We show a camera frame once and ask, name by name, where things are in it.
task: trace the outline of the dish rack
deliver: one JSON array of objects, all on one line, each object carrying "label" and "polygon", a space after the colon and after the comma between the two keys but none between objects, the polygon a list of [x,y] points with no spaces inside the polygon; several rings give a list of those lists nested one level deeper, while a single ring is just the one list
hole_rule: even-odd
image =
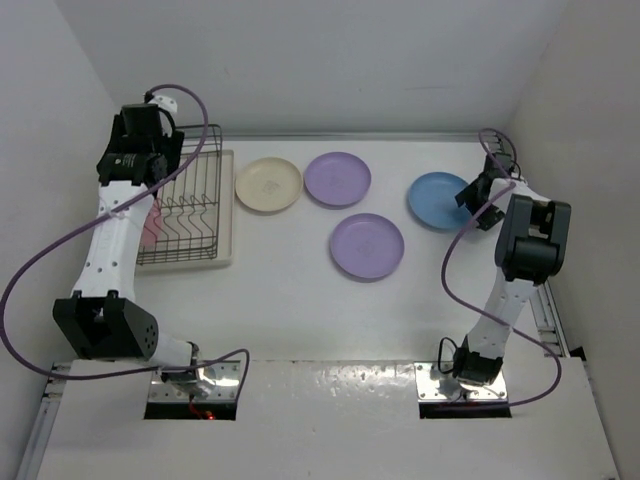
[{"label": "dish rack", "polygon": [[[210,136],[191,165],[158,191],[144,224],[137,270],[231,262],[233,195],[228,191],[233,189],[233,153],[223,152],[220,127],[209,125],[209,129]],[[195,143],[185,142],[181,163]],[[222,237],[226,243],[221,249]]]}]

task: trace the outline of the blue plate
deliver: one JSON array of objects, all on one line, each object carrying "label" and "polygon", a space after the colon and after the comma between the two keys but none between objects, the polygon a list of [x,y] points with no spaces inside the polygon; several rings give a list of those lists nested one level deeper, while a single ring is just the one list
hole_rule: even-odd
[{"label": "blue plate", "polygon": [[422,175],[409,189],[409,206],[424,224],[439,230],[462,228],[471,218],[466,207],[458,207],[456,195],[468,185],[446,172]]}]

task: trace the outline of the wire dish rack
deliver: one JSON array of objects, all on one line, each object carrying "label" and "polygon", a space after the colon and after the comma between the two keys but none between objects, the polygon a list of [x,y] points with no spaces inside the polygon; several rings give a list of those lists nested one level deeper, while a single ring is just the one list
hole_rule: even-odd
[{"label": "wire dish rack", "polygon": [[[138,266],[203,264],[218,259],[222,131],[218,125],[209,125],[209,129],[210,137],[203,151],[173,182],[158,191],[144,224]],[[186,160],[189,150],[193,148],[185,144],[181,162]]]}]

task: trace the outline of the cable clip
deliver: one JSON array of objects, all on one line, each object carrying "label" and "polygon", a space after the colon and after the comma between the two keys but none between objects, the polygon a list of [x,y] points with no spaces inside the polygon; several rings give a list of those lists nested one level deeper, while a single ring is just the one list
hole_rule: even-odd
[{"label": "cable clip", "polygon": [[117,218],[117,219],[122,219],[124,218],[125,214],[124,212],[116,212],[114,211],[111,207],[103,207],[105,212],[104,215],[109,215],[111,218]]}]

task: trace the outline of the pink object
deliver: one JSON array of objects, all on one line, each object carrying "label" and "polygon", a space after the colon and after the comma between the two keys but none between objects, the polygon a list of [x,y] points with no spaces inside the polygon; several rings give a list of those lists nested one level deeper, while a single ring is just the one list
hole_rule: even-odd
[{"label": "pink object", "polygon": [[162,215],[160,212],[160,205],[158,205],[158,200],[154,200],[153,206],[147,215],[147,219],[144,221],[140,245],[143,247],[153,247],[158,241],[160,232],[162,232]]}]

